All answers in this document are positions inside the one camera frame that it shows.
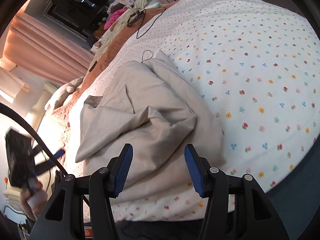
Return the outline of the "person left hand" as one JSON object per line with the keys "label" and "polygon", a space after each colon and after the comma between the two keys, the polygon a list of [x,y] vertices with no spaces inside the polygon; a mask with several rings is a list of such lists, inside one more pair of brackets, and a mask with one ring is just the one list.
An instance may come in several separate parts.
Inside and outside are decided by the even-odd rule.
{"label": "person left hand", "polygon": [[47,204],[47,193],[43,190],[43,184],[35,179],[36,193],[32,194],[29,188],[22,189],[20,194],[20,205],[26,216],[36,221]]}

